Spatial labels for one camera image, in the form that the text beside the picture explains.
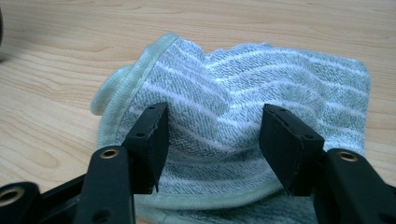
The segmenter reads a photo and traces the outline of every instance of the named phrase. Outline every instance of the terry cloth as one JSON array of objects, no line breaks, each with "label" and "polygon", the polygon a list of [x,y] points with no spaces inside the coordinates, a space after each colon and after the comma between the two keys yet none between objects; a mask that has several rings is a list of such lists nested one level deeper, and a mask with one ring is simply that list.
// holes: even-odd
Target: terry cloth
[{"label": "terry cloth", "polygon": [[287,108],[334,147],[363,155],[370,77],[353,59],[246,43],[205,53],[175,34],[146,47],[96,93],[98,148],[120,145],[143,110],[169,103],[170,147],[160,192],[135,195],[161,223],[312,223],[259,149],[264,104]]}]

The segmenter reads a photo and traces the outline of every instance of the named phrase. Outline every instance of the gray striped towel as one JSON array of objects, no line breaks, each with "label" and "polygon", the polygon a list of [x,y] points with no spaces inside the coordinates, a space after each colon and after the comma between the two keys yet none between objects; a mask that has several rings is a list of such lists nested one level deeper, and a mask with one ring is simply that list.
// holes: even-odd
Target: gray striped towel
[{"label": "gray striped towel", "polygon": [[147,106],[169,103],[160,192],[135,196],[138,215],[161,223],[312,223],[311,200],[279,192],[260,152],[262,107],[286,107],[325,138],[325,150],[363,154],[369,90],[356,60],[267,43],[205,53],[168,34],[117,70],[91,109],[103,116],[100,148],[119,145]]}]

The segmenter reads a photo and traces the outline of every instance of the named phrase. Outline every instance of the table surface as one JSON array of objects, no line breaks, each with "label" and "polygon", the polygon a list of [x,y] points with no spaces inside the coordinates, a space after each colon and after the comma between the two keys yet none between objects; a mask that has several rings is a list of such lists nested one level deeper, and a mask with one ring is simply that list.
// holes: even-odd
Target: table surface
[{"label": "table surface", "polygon": [[86,172],[99,86],[174,32],[205,51],[244,42],[361,60],[371,74],[365,149],[396,186],[396,1],[2,0],[0,186],[42,191]]}]

